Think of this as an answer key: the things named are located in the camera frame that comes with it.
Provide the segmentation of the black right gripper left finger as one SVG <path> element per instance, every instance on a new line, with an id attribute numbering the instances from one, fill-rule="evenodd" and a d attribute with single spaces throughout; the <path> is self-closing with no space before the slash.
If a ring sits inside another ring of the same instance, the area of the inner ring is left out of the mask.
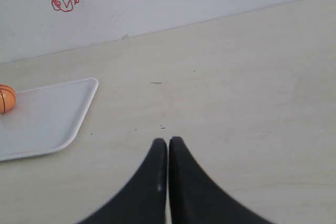
<path id="1" fill-rule="evenodd" d="M 156 138 L 131 179 L 81 223 L 166 223 L 167 145 Z"/>

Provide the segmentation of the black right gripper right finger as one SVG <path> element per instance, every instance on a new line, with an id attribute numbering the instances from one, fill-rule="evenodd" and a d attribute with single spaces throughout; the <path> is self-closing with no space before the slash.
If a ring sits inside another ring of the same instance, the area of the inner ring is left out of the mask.
<path id="1" fill-rule="evenodd" d="M 172 223 L 270 223 L 224 192 L 178 136 L 169 143 L 169 201 Z"/>

